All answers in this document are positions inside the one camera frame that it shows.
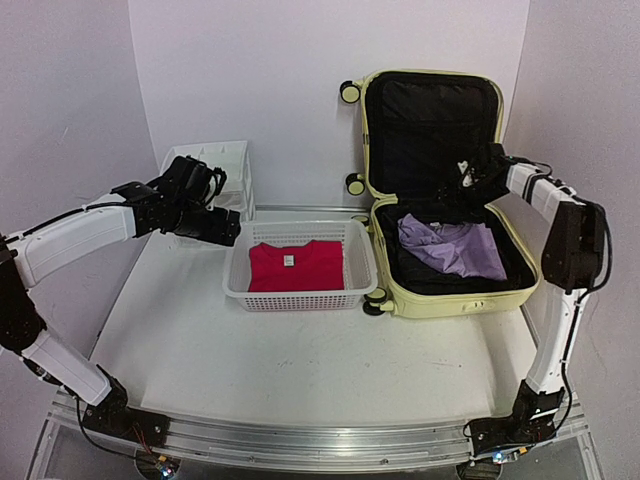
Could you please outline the white plastic drawer organizer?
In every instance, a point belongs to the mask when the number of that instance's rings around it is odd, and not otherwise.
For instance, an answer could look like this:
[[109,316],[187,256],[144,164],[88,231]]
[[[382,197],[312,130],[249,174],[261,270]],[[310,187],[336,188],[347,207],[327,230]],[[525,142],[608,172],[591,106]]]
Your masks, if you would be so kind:
[[222,187],[216,185],[222,176],[214,174],[207,193],[199,205],[207,211],[224,209],[238,213],[236,234],[241,232],[244,223],[255,217],[255,200],[249,159],[248,142],[221,141],[173,146],[167,152],[161,164],[160,173],[169,169],[176,157],[190,157],[204,163],[211,171],[222,170],[226,180]]

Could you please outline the purple cloth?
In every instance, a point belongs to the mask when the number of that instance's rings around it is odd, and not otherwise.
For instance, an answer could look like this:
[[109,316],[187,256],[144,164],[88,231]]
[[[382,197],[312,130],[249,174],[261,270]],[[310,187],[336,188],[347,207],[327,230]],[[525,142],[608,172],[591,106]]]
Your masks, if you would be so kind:
[[408,213],[397,221],[401,247],[442,274],[505,281],[497,243],[484,223],[422,223]]

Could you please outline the pale yellow hard suitcase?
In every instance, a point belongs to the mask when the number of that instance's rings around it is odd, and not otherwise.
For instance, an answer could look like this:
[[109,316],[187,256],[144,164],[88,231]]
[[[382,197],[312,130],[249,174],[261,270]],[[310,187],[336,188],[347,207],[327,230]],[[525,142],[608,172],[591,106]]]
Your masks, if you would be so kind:
[[[379,283],[365,295],[364,312],[427,319],[523,305],[540,282],[540,269],[494,206],[496,199],[476,213],[439,207],[439,187],[456,183],[455,164],[486,144],[500,144],[499,87],[455,72],[381,71],[343,82],[340,96],[362,111],[365,169],[346,177],[347,191],[374,198],[363,223],[372,235]],[[397,221],[408,213],[422,223],[484,223],[494,235],[507,279],[461,278],[431,269],[399,243]]]

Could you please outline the white perforated plastic basket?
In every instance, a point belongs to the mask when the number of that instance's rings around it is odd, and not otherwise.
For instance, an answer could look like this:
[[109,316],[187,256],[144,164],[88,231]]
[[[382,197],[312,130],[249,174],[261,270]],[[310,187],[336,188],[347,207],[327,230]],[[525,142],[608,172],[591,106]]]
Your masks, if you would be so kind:
[[[312,240],[336,241],[343,247],[345,289],[252,293],[249,250],[266,243],[275,247],[302,246]],[[362,223],[342,221],[249,222],[227,253],[223,289],[247,311],[304,311],[354,308],[378,286],[377,269],[369,235]]]

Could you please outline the red cloth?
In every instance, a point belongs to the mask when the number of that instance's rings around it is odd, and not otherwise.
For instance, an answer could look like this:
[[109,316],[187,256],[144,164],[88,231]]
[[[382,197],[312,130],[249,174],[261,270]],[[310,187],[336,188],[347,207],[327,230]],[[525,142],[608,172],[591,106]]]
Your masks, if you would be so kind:
[[345,289],[340,242],[312,240],[289,247],[260,243],[249,250],[249,259],[252,293]]

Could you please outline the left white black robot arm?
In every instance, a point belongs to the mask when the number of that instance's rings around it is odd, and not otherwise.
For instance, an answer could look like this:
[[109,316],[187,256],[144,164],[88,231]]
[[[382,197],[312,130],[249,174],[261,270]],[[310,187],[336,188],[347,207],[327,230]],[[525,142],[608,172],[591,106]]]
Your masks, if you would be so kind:
[[125,387],[46,323],[30,289],[99,249],[155,231],[233,246],[240,214],[213,204],[226,180],[220,167],[177,156],[146,183],[125,183],[93,203],[1,239],[1,346],[34,374],[84,402],[83,427],[159,445],[168,419],[130,407]]

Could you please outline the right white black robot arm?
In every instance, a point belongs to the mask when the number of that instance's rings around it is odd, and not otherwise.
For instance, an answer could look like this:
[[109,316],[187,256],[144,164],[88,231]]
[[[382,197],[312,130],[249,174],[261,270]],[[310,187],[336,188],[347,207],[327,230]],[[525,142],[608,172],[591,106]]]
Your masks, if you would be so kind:
[[508,156],[499,143],[478,148],[454,169],[456,187],[467,196],[493,200],[510,192],[549,225],[541,255],[547,330],[510,414],[472,419],[463,428],[474,461],[500,464],[553,440],[569,417],[574,395],[568,366],[587,300],[611,275],[611,232],[601,205],[554,178],[550,166]]

